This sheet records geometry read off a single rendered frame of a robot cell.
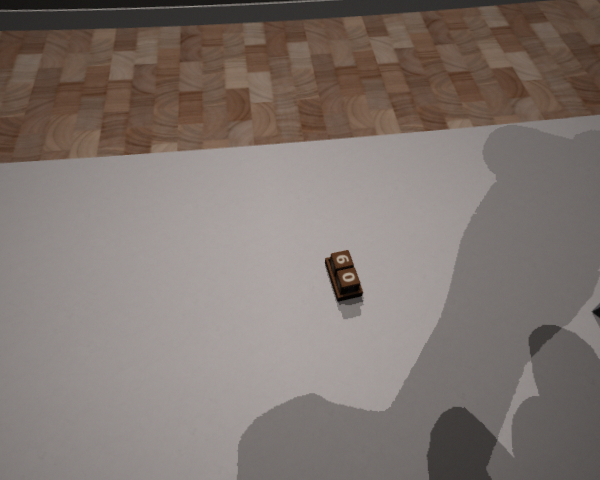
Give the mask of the brown wooden cube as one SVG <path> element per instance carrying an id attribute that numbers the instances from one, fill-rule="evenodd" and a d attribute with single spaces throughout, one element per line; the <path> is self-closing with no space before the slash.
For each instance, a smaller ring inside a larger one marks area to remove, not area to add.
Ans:
<path id="1" fill-rule="evenodd" d="M 334 277 L 336 277 L 337 271 L 353 268 L 354 264 L 349 250 L 331 253 L 330 265 Z"/>
<path id="2" fill-rule="evenodd" d="M 335 280 L 340 295 L 358 291 L 361 284 L 355 268 L 337 271 Z"/>

